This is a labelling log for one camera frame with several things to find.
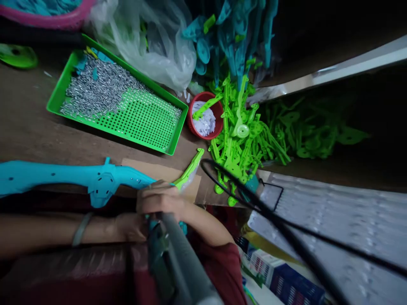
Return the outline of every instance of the person's arm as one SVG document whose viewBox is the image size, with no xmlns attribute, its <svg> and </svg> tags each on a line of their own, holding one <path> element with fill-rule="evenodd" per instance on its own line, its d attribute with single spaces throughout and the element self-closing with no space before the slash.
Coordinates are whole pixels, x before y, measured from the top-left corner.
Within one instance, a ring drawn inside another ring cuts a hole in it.
<svg viewBox="0 0 407 305">
<path fill-rule="evenodd" d="M 219 220 L 204 209 L 185 202 L 178 189 L 164 181 L 153 183 L 150 189 L 139 192 L 137 210 L 142 214 L 160 211 L 174 213 L 177 221 L 191 226 L 209 246 L 234 243 L 233 237 Z"/>
<path fill-rule="evenodd" d="M 0 260 L 50 247 L 71 245 L 83 219 L 81 214 L 10 215 L 0 214 Z M 145 241 L 142 218 L 135 213 L 116 218 L 93 216 L 82 235 L 81 244 L 101 244 L 127 240 Z"/>
</svg>

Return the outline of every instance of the teal plastic part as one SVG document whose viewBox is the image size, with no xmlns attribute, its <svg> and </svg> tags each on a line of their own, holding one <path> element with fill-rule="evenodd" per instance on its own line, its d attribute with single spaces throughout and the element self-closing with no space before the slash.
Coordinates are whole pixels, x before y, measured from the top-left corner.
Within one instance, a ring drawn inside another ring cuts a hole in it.
<svg viewBox="0 0 407 305">
<path fill-rule="evenodd" d="M 156 180 L 129 166 L 67 166 L 26 161 L 0 164 L 0 197 L 29 191 L 42 184 L 70 183 L 88 188 L 92 207 L 106 205 L 120 185 L 143 189 Z"/>
<path fill-rule="evenodd" d="M 246 54 L 247 59 L 249 59 L 256 51 L 258 41 L 259 41 L 262 14 L 263 14 L 263 10 L 265 7 L 266 7 L 266 0 L 258 0 L 256 10 L 250 14 L 252 36 L 251 36 L 249 46 L 247 48 L 247 54 Z"/>
<path fill-rule="evenodd" d="M 219 17 L 216 20 L 216 24 L 221 25 L 230 16 L 231 12 L 232 8 L 230 6 L 229 0 L 225 0 L 222 6 L 222 10 L 220 11 Z"/>
<path fill-rule="evenodd" d="M 270 68 L 271 63 L 271 39 L 274 35 L 271 34 L 273 28 L 273 19 L 277 15 L 278 0 L 271 0 L 268 2 L 268 8 L 263 25 L 263 37 L 264 37 L 264 52 L 266 69 Z"/>
<path fill-rule="evenodd" d="M 191 24 L 182 32 L 182 38 L 197 41 L 204 33 L 205 16 L 198 16 Z"/>
<path fill-rule="evenodd" d="M 257 176 L 253 175 L 253 177 L 246 182 L 245 187 L 247 187 L 249 189 L 249 191 L 251 191 L 252 193 L 255 194 L 257 191 L 257 188 L 259 187 L 259 184 L 260 183 L 259 183 L 259 180 L 257 179 Z M 250 202 L 249 197 L 247 197 L 244 192 L 240 192 L 240 194 L 243 196 L 243 198 L 247 202 Z"/>
<path fill-rule="evenodd" d="M 219 86 L 219 46 L 214 47 L 213 49 L 213 73 L 214 73 L 214 79 L 215 79 L 215 88 Z"/>
<path fill-rule="evenodd" d="M 206 74 L 206 64 L 204 64 L 199 58 L 196 59 L 195 71 L 199 75 Z"/>
<path fill-rule="evenodd" d="M 246 56 L 246 39 L 238 43 L 236 54 L 235 54 L 235 65 L 236 65 L 236 75 L 237 75 L 237 87 L 242 87 L 243 74 L 245 73 L 245 56 Z"/>
<path fill-rule="evenodd" d="M 78 62 L 78 64 L 75 66 L 75 68 L 76 68 L 76 73 L 77 73 L 78 75 L 80 75 L 81 72 L 85 69 L 86 61 L 87 61 L 87 60 L 88 60 L 88 57 L 84 56 L 83 59 L 82 59 L 80 62 Z"/>
<path fill-rule="evenodd" d="M 209 45 L 205 38 L 198 39 L 196 43 L 196 52 L 198 53 L 199 59 L 204 63 L 208 64 L 211 58 L 209 52 Z"/>
<path fill-rule="evenodd" d="M 248 26 L 248 14 L 245 14 L 245 7 L 243 1 L 238 1 L 232 13 L 232 21 L 233 21 L 233 28 L 234 31 L 239 35 L 246 36 L 247 34 L 247 26 Z"/>
<path fill-rule="evenodd" d="M 236 76 L 236 66 L 234 64 L 234 29 L 229 21 L 224 22 L 217 31 L 219 46 L 225 53 L 229 63 L 231 77 Z"/>
</svg>

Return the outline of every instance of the plastic bag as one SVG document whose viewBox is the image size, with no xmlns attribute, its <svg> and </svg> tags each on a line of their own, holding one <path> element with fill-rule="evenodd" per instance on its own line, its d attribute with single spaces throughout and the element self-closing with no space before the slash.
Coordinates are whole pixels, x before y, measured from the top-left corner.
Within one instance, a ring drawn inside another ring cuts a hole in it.
<svg viewBox="0 0 407 305">
<path fill-rule="evenodd" d="M 188 87 L 196 52 L 181 37 L 192 22 L 183 0 L 102 0 L 87 22 L 100 44 L 141 73 L 176 91 Z"/>
</svg>

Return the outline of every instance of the black wire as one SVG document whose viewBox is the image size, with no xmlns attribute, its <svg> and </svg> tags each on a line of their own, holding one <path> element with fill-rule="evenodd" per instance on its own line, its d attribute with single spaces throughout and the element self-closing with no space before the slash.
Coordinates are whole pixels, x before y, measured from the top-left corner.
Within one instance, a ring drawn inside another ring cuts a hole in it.
<svg viewBox="0 0 407 305">
<path fill-rule="evenodd" d="M 234 196 L 228 189 L 226 189 L 219 181 L 216 180 L 210 174 L 208 169 L 204 166 L 204 164 L 209 164 L 212 168 L 219 170 L 222 174 L 227 176 L 237 187 L 240 191 L 242 191 L 249 199 L 250 203 L 247 201 Z M 398 275 L 407 278 L 407 270 L 402 268 L 396 264 L 393 264 L 389 261 L 385 261 L 381 258 L 378 258 L 374 255 L 367 254 L 361 250 L 343 244 L 339 241 L 333 240 L 327 236 L 315 233 L 307 228 L 299 226 L 293 222 L 287 221 L 284 218 L 276 215 L 264 202 L 262 202 L 253 192 L 251 192 L 247 187 L 245 187 L 239 179 L 237 179 L 234 175 L 229 173 L 226 169 L 224 169 L 221 165 L 217 164 L 213 160 L 210 159 L 202 159 L 201 160 L 201 167 L 203 171 L 214 181 L 218 186 L 220 186 L 223 191 L 225 191 L 229 196 L 232 196 L 234 199 L 238 200 L 244 206 L 251 208 L 258 212 L 260 215 L 267 218 L 285 237 L 287 242 L 291 245 L 291 247 L 295 250 L 296 253 L 303 259 L 303 261 L 309 266 L 309 268 L 314 272 L 316 277 L 319 279 L 321 283 L 323 283 L 324 287 L 327 291 L 336 299 L 339 304 L 349 304 L 347 299 L 345 298 L 343 292 L 338 288 L 335 281 L 331 278 L 325 268 L 321 265 L 318 259 L 303 245 L 303 243 L 292 233 L 287 226 L 293 227 L 303 233 L 308 235 L 314 236 L 332 246 L 338 247 L 343 249 L 353 255 L 362 257 L 363 259 L 370 261 L 378 266 L 386 268 L 388 270 L 397 273 Z"/>
</svg>

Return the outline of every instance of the red plastic bowl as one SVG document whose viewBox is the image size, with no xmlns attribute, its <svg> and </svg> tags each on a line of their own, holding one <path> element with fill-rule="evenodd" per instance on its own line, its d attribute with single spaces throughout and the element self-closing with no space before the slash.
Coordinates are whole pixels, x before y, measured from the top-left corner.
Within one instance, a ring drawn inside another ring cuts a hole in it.
<svg viewBox="0 0 407 305">
<path fill-rule="evenodd" d="M 197 137 L 199 137 L 201 139 L 208 140 L 208 141 L 216 138 L 223 129 L 223 119 L 220 117 L 223 113 L 222 104 L 220 103 L 220 101 L 218 101 L 211 107 L 213 115 L 215 116 L 215 119 L 216 119 L 215 130 L 206 137 L 201 136 L 199 134 L 199 132 L 197 132 L 195 129 L 194 123 L 192 122 L 192 120 L 193 120 L 192 108 L 194 106 L 195 101 L 206 102 L 214 97 L 215 97 L 215 95 L 211 92 L 206 92 L 206 91 L 201 92 L 194 97 L 194 99 L 190 103 L 190 107 L 188 109 L 188 117 L 187 117 L 188 127 L 190 128 L 190 130 L 192 131 L 192 133 L 194 135 L 196 135 Z"/>
</svg>

